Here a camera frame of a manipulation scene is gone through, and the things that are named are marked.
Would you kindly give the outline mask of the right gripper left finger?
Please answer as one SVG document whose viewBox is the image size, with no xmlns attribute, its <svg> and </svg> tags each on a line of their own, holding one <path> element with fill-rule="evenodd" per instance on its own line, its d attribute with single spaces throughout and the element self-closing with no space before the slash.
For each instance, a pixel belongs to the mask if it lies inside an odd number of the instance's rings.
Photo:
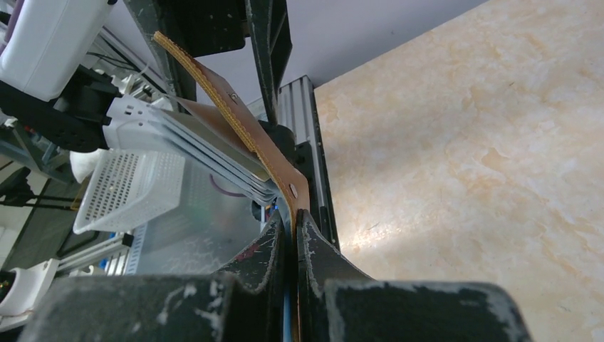
<svg viewBox="0 0 604 342">
<path fill-rule="evenodd" d="M 21 341 L 280 341 L 285 229 L 275 212 L 258 238 L 210 274 L 59 279 Z"/>
</svg>

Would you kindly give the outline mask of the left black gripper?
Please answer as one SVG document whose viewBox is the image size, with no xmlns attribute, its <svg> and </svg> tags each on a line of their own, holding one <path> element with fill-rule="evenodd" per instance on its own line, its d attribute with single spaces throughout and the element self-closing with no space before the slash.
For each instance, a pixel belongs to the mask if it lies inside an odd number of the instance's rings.
<svg viewBox="0 0 604 342">
<path fill-rule="evenodd" d="M 197 99 L 197 84 L 174 52 L 193 57 L 235 51 L 249 37 L 268 122 L 278 124 L 278 90 L 292 51 L 286 0 L 124 0 L 151 50 L 167 94 Z"/>
</svg>

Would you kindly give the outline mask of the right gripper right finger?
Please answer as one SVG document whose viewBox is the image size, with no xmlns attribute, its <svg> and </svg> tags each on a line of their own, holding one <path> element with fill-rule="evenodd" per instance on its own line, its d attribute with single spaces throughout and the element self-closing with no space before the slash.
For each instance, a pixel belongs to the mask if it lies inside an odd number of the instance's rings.
<svg viewBox="0 0 604 342">
<path fill-rule="evenodd" d="M 466 281 L 376 280 L 296 218 L 302 341 L 530 341 L 501 287 Z"/>
</svg>

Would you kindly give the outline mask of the brown leather card holder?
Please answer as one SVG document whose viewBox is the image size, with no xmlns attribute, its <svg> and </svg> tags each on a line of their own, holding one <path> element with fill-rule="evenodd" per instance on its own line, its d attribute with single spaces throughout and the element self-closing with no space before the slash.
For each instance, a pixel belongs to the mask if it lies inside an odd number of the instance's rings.
<svg viewBox="0 0 604 342">
<path fill-rule="evenodd" d="M 213 104 L 179 97 L 175 100 L 229 145 L 257 157 L 283 195 L 291 217 L 291 233 L 295 235 L 298 211 L 310 209 L 307 179 L 287 160 L 222 76 L 203 66 L 182 48 L 177 48 L 174 55 Z"/>
</svg>

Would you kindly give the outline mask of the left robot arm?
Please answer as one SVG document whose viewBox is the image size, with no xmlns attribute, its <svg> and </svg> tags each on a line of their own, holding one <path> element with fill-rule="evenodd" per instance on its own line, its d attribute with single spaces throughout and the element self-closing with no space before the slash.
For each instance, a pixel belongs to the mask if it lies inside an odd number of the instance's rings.
<svg viewBox="0 0 604 342">
<path fill-rule="evenodd" d="M 13 1 L 1 14 L 1 111 L 76 152 L 149 148 L 148 105 L 120 93 L 83 59 L 114 1 Z M 244 103 L 196 59 L 252 46 L 268 120 L 292 51 L 285 1 L 126 1 L 179 109 L 203 89 L 220 110 Z"/>
</svg>

